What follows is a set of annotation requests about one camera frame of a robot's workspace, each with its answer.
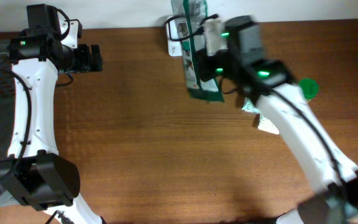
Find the light green sachet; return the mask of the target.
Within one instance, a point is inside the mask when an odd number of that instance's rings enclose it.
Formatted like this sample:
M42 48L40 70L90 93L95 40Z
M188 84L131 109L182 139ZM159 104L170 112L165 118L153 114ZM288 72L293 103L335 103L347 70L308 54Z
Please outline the light green sachet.
M250 99L244 98L244 105L242 107L242 111L250 114L259 114L260 111L257 109Z

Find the green 3M package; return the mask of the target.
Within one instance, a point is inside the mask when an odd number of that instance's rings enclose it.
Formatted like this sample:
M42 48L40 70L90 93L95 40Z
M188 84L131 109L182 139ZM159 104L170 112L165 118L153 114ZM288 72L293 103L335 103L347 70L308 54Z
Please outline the green 3M package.
M208 15L205 0L171 0L173 20L171 34L180 42L186 88L192 98L208 102L223 102L223 94L216 79L203 82L199 76L195 54L204 47L202 35L194 35L201 27L201 21Z

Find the white cream tube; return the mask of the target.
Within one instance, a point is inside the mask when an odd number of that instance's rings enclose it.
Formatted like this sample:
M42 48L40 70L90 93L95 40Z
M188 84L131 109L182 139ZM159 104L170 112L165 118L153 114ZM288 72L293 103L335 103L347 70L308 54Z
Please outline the white cream tube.
M257 128L270 134L280 134L279 130L271 122L271 120L267 119L262 113L259 114L259 123L257 125Z

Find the green lid jar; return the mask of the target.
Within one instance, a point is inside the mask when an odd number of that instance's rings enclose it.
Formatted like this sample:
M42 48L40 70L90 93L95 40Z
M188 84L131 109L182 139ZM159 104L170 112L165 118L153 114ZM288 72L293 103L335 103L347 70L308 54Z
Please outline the green lid jar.
M304 78L299 81L298 85L302 89L306 101L311 101L319 92L319 85L314 79Z

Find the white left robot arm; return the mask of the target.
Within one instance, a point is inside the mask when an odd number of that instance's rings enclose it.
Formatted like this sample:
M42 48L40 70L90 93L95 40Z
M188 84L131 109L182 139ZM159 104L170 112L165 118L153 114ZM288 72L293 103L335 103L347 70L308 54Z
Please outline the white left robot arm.
M27 6L28 26L7 48L15 81L14 128L7 157L0 161L0 183L25 207L60 223L103 224L80 193L77 166L59 155L53 127L58 76L100 72L98 45L79 44L81 22L61 9Z

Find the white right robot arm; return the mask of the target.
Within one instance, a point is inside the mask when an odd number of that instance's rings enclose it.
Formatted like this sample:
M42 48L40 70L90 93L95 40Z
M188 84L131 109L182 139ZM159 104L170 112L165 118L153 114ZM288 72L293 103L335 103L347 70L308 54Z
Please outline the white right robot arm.
M358 166L334 143L312 112L303 90L279 60L265 58L258 23L250 16L222 21L214 14L197 33L200 77L232 81L269 119L297 159L313 196L264 223L350 223L358 216Z

